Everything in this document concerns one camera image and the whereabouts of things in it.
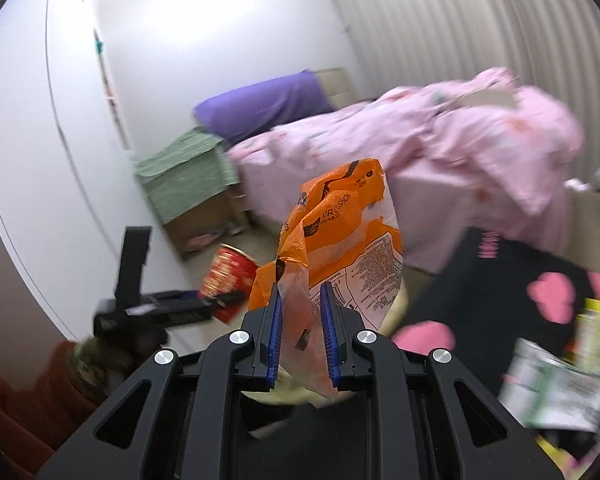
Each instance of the black device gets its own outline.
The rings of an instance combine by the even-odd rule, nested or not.
[[[142,270],[151,238],[150,227],[128,227],[120,255],[114,298],[102,300],[93,317],[93,334],[122,346],[167,342],[167,328],[211,319],[220,308],[244,302],[243,291],[200,298],[195,290],[167,290],[141,294]]]
[[[533,434],[450,352],[419,356],[400,350],[366,330],[359,313],[340,306],[330,283],[322,286],[320,302],[333,384],[360,392],[363,399],[366,444],[356,478],[562,478]],[[240,330],[205,351],[183,357],[157,351],[36,478],[258,478],[257,470],[241,468],[240,392],[273,386],[282,326],[282,300],[274,285],[265,308],[248,312]],[[283,474],[276,478],[285,480]]]

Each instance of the corrugated wall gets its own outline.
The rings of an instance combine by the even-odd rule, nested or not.
[[[600,166],[600,12],[592,0],[336,0],[381,93],[509,66],[565,101]]]

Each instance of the green object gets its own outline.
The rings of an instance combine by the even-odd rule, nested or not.
[[[102,54],[102,51],[104,50],[104,43],[102,43],[100,41],[100,38],[98,37],[98,33],[94,30],[93,31],[93,37],[96,40],[96,52],[98,53],[98,56],[100,54]]]
[[[222,140],[197,126],[136,164],[136,176],[163,224],[238,183]]]
[[[534,403],[525,413],[525,420],[522,423],[525,428],[532,428],[534,426],[534,421],[538,418],[538,414],[544,406],[546,394],[551,386],[551,382],[554,380],[556,370],[557,368],[549,363],[538,370],[538,377],[534,386],[537,395]]]

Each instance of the pink blanket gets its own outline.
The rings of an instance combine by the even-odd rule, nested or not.
[[[454,103],[487,88],[514,92],[518,106]],[[405,263],[437,272],[469,225],[561,251],[570,217],[562,183],[582,141],[561,102],[491,69],[470,82],[397,88],[373,103],[279,126],[228,155],[256,213],[278,222],[286,221],[302,183],[377,158],[396,205]]]

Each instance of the red tin can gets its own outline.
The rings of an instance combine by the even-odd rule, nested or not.
[[[248,301],[257,269],[258,264],[248,254],[235,247],[222,244],[202,282],[200,295],[212,298],[232,290],[241,290],[246,294]],[[229,323],[243,306],[244,303],[219,308],[214,312],[214,317],[224,323]]]

